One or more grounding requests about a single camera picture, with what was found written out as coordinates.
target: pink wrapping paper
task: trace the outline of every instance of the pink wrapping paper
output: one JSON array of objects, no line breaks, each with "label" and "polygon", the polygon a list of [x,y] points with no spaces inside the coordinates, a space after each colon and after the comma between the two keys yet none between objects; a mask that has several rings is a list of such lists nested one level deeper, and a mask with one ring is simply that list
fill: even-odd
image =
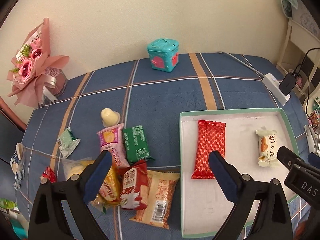
[{"label": "pink wrapping paper", "polygon": [[[62,69],[69,61],[69,56],[50,56],[49,18],[45,18],[43,23],[33,29],[26,37],[23,44],[25,44],[40,27],[42,53],[33,61],[33,66],[28,76],[23,78],[20,75],[14,75],[12,71],[8,72],[7,80],[13,82],[12,92],[8,95],[8,97],[17,95],[18,99],[16,100],[15,105],[20,103],[36,108],[39,104],[43,103],[42,90],[43,86],[46,85],[44,74],[46,68],[51,67]],[[11,62],[15,65],[15,68],[19,68],[16,57],[13,57]],[[54,95],[61,91],[65,81],[65,78],[62,74],[58,75],[56,79],[57,82],[55,88],[49,89]]]}]

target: power strip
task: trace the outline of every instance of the power strip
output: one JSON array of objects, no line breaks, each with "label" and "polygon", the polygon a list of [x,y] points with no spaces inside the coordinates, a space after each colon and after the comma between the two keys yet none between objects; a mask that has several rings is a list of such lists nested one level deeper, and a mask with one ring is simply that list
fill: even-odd
[{"label": "power strip", "polygon": [[290,99],[290,94],[285,96],[279,89],[280,82],[271,73],[266,74],[262,79],[263,84],[271,91],[271,93],[279,100],[281,105],[285,105]]}]

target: tray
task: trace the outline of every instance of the tray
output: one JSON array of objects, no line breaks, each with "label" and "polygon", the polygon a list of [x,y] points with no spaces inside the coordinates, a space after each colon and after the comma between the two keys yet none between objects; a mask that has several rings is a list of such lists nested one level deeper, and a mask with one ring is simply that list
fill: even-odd
[{"label": "tray", "polygon": [[[258,166],[259,145],[255,130],[276,130],[278,146],[286,146],[299,155],[289,120],[281,108],[253,108],[183,112],[180,114],[181,158],[181,232],[183,238],[213,236],[230,213],[233,203],[226,200],[215,179],[191,179],[194,171],[198,120],[226,123],[225,160],[240,174],[255,180],[280,180],[288,202],[297,195],[284,185],[288,170],[276,166]],[[259,200],[254,201],[246,226],[252,224]]]}]

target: teal lid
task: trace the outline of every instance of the teal lid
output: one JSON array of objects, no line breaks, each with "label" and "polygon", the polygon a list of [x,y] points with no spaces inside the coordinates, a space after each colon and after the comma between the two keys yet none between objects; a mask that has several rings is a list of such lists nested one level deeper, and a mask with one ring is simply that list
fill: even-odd
[{"label": "teal lid", "polygon": [[169,52],[177,48],[179,42],[171,39],[157,39],[148,44],[147,50],[158,52]]}]

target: teal box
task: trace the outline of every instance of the teal box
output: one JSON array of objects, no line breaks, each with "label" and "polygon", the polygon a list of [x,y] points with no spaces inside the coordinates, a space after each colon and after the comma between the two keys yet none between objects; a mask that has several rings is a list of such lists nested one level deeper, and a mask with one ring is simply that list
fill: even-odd
[{"label": "teal box", "polygon": [[151,66],[171,72],[179,62],[179,42],[171,39],[157,39],[147,46]]}]

